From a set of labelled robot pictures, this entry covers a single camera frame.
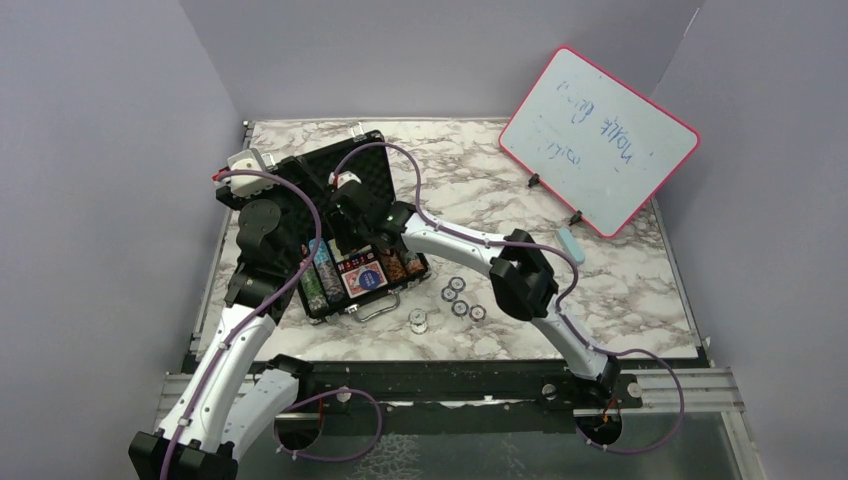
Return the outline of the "black poker set case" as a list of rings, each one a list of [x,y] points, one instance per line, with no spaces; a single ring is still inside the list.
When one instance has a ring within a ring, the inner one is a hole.
[[[378,130],[285,158],[271,174],[303,191],[322,220],[314,241],[310,211],[279,187],[268,193],[283,213],[303,216],[306,227],[292,245],[316,253],[299,280],[306,315],[317,322],[410,288],[430,275],[428,260],[385,232],[403,204],[396,200],[385,138]]]

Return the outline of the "red playing card deck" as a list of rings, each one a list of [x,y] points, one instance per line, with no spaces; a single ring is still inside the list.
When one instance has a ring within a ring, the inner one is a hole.
[[[357,298],[388,285],[388,279],[378,261],[371,261],[343,272],[341,280],[350,298]]]

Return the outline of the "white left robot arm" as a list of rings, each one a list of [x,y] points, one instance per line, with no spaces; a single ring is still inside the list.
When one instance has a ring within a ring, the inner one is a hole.
[[[244,236],[213,343],[188,386],[152,433],[139,432],[129,457],[141,479],[233,479],[239,460],[284,408],[313,401],[307,363],[273,367],[238,394],[261,347],[279,324],[306,269],[301,250],[321,236],[311,201],[280,196],[239,201]]]

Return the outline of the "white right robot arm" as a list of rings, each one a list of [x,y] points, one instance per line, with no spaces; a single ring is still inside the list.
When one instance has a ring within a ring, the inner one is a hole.
[[[530,323],[563,357],[585,404],[600,407],[616,395],[619,362],[566,317],[554,269],[544,255],[548,248],[529,233],[487,234],[442,222],[417,205],[378,200],[355,176],[332,177],[329,190],[328,219],[341,236],[342,249],[370,244],[434,255],[486,276],[499,309]]]

